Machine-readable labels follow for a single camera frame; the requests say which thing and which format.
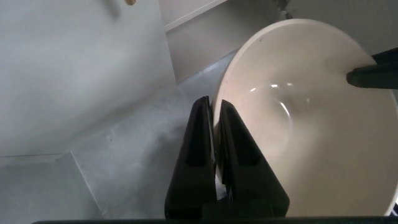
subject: gray tile floor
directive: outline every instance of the gray tile floor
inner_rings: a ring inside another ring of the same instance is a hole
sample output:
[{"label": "gray tile floor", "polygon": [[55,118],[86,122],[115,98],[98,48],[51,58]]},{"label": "gray tile floor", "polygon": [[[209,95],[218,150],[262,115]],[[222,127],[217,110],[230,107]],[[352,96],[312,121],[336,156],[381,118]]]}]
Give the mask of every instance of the gray tile floor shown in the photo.
[{"label": "gray tile floor", "polygon": [[0,223],[164,217],[191,106],[213,96],[234,54],[55,162],[0,168]]}]

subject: brass knob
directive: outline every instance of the brass knob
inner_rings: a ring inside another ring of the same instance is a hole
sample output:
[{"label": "brass knob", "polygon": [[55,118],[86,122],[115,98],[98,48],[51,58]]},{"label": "brass knob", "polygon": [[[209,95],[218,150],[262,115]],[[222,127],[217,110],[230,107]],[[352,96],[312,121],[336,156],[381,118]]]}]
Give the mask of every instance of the brass knob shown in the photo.
[{"label": "brass knob", "polygon": [[136,3],[136,0],[124,0],[126,2],[126,4],[128,4],[129,6],[132,6],[133,4]]}]

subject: bowl rim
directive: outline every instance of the bowl rim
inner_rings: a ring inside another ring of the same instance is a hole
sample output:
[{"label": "bowl rim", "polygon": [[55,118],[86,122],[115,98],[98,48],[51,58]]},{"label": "bowl rim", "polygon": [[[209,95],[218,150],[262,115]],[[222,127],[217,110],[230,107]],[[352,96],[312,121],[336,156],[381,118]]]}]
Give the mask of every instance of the bowl rim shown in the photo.
[{"label": "bowl rim", "polygon": [[[217,130],[218,130],[218,121],[220,120],[220,108],[221,108],[221,102],[223,100],[223,95],[224,95],[224,91],[225,91],[225,86],[228,84],[228,80],[230,78],[230,76],[233,73],[233,70],[236,66],[236,64],[239,62],[240,58],[244,55],[244,53],[247,51],[247,49],[253,44],[255,43],[255,41],[257,41],[258,39],[260,39],[264,34],[283,27],[283,26],[289,26],[292,24],[313,24],[316,26],[322,26],[322,27],[329,27],[333,32],[337,32],[339,33],[339,35],[341,35],[342,37],[346,38],[347,41],[351,42],[352,45],[355,45],[357,48],[359,48],[360,50],[362,50],[363,52],[366,52],[362,46],[360,46],[357,41],[355,41],[351,36],[349,36],[347,33],[343,32],[342,30],[339,30],[338,28],[326,24],[324,22],[320,22],[320,21],[315,21],[315,20],[311,20],[311,19],[288,19],[288,20],[284,20],[284,21],[280,21],[280,22],[276,22],[273,23],[263,29],[261,29],[260,31],[256,32],[252,37],[249,38],[249,40],[247,40],[243,46],[236,52],[235,56],[233,57],[232,61],[229,63],[227,69],[224,72],[224,75],[222,76],[221,80],[220,80],[220,84],[218,85],[218,89],[216,90],[214,97],[212,99],[211,105],[212,105],[212,109],[213,109],[213,131],[215,133],[215,138],[217,138]],[[396,112],[397,112],[397,119],[398,119],[398,105],[397,102],[395,100],[395,96],[392,92],[392,90],[390,90],[390,94],[392,96],[391,100],[392,103],[395,105],[396,107]],[[384,214],[380,214],[380,215],[390,215],[396,200],[398,198],[398,178],[396,180],[396,190],[394,192],[394,195],[391,199],[390,205],[388,206],[388,209],[385,211]]]}]

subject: white bowl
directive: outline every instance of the white bowl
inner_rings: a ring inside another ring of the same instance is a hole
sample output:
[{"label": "white bowl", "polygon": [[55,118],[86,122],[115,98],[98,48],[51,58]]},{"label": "white bowl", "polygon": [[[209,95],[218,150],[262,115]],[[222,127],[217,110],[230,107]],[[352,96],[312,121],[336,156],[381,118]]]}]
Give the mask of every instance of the white bowl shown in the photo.
[{"label": "white bowl", "polygon": [[397,105],[390,90],[351,86],[375,64],[351,37],[292,19],[252,36],[213,102],[232,103],[290,198],[287,216],[385,215],[398,183]]}]

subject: cabinet door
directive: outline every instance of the cabinet door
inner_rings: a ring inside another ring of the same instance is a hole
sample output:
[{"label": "cabinet door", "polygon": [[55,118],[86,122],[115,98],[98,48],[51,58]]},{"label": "cabinet door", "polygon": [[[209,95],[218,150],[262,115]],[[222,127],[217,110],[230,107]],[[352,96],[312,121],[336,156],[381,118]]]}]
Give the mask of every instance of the cabinet door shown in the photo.
[{"label": "cabinet door", "polygon": [[175,88],[157,0],[0,2],[0,156],[60,154]]}]

